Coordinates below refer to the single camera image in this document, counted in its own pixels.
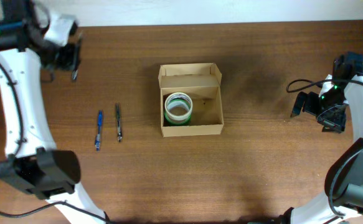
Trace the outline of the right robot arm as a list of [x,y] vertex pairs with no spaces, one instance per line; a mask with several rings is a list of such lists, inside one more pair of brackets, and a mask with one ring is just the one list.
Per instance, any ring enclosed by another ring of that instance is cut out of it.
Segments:
[[353,143],[328,170],[324,190],[305,205],[289,208],[275,223],[347,223],[363,216],[363,55],[338,56],[330,75],[307,86],[321,91],[296,89],[291,116],[306,112],[315,116],[324,132],[343,133],[350,112]]

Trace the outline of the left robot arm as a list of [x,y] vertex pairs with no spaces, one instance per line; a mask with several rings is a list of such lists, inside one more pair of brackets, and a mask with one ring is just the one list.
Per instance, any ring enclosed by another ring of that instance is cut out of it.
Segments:
[[78,21],[38,1],[2,1],[0,93],[6,124],[6,158],[0,180],[57,208],[70,223],[109,223],[81,183],[73,151],[59,150],[47,122],[42,70],[70,71],[75,81],[82,39],[70,42]]

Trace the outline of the black pen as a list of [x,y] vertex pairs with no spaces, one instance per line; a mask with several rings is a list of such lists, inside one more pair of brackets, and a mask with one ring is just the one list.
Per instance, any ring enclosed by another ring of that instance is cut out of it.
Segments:
[[82,40],[83,40],[83,32],[79,33],[77,42],[75,44],[75,51],[73,54],[73,69],[71,74],[71,81],[76,82],[78,77],[78,67],[80,65],[80,51],[82,46]]

